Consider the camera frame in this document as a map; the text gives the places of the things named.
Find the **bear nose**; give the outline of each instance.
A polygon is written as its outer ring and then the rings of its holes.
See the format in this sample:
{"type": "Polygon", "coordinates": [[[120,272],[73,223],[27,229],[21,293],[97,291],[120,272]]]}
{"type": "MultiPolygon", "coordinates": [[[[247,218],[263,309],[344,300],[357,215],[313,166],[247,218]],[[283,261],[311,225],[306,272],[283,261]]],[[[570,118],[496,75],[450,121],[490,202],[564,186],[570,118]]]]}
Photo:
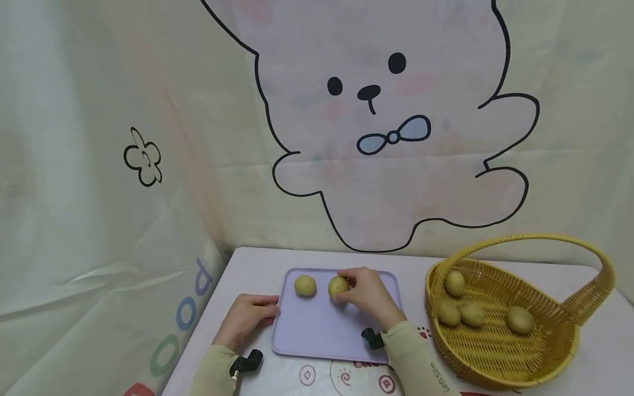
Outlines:
{"type": "Polygon", "coordinates": [[[357,93],[357,98],[360,100],[372,100],[381,93],[381,87],[379,86],[367,86],[363,87],[357,93]]]}

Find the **light green sleeve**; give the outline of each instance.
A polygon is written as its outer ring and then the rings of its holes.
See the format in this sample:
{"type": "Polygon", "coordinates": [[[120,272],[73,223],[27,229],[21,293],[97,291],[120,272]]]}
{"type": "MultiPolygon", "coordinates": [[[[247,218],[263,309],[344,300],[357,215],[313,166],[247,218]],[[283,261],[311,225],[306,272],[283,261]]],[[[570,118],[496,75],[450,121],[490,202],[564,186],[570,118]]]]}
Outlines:
{"type": "Polygon", "coordinates": [[[236,381],[229,375],[229,369],[237,358],[238,355],[226,347],[209,347],[194,375],[190,396],[232,396],[236,381]]]}
{"type": "Polygon", "coordinates": [[[412,323],[401,322],[382,336],[389,364],[401,379],[405,396],[460,396],[412,323]]]}

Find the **bear eye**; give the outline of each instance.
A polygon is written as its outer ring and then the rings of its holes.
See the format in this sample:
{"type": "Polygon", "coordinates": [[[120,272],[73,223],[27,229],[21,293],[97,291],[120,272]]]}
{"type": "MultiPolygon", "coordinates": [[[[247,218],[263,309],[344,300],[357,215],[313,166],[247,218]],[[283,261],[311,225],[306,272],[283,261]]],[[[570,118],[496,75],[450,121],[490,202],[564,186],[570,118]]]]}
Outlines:
{"type": "Polygon", "coordinates": [[[341,80],[337,77],[331,77],[328,80],[328,92],[332,96],[341,95],[341,92],[344,90],[343,84],[341,84],[341,80]]]}
{"type": "Polygon", "coordinates": [[[395,52],[390,55],[390,58],[387,60],[387,66],[390,68],[390,72],[394,74],[403,73],[405,70],[405,55],[400,52],[395,52]]]}

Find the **potato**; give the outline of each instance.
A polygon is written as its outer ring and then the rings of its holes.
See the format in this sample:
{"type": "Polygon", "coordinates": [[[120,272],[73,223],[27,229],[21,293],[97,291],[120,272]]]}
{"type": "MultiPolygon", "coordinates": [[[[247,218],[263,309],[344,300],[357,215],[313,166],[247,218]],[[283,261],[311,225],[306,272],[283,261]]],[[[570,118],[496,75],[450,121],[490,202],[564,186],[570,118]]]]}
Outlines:
{"type": "Polygon", "coordinates": [[[445,300],[438,303],[438,321],[447,326],[460,324],[460,310],[455,302],[445,300]]]}
{"type": "Polygon", "coordinates": [[[535,319],[527,309],[511,307],[507,312],[507,325],[517,334],[528,334],[535,328],[535,319]]]}
{"type": "Polygon", "coordinates": [[[460,307],[462,321],[469,326],[480,327],[484,323],[484,309],[479,304],[467,302],[460,307]]]}
{"type": "Polygon", "coordinates": [[[350,290],[350,284],[346,278],[335,276],[330,280],[330,283],[328,283],[328,294],[330,298],[348,290],[350,290]]]}
{"type": "Polygon", "coordinates": [[[453,297],[462,297],[465,293],[465,277],[458,271],[451,271],[444,279],[444,289],[453,297]]]}
{"type": "Polygon", "coordinates": [[[295,292],[298,296],[312,297],[317,293],[317,283],[308,275],[300,275],[295,279],[295,292]]]}

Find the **red circle print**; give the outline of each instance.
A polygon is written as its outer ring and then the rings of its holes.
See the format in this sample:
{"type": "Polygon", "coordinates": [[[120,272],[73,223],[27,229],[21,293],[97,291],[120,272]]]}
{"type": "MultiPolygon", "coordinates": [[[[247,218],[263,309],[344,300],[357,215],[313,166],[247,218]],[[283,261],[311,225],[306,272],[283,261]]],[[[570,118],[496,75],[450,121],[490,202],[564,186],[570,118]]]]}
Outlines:
{"type": "Polygon", "coordinates": [[[391,395],[396,391],[396,382],[389,375],[382,375],[378,377],[378,387],[386,395],[391,395]]]}

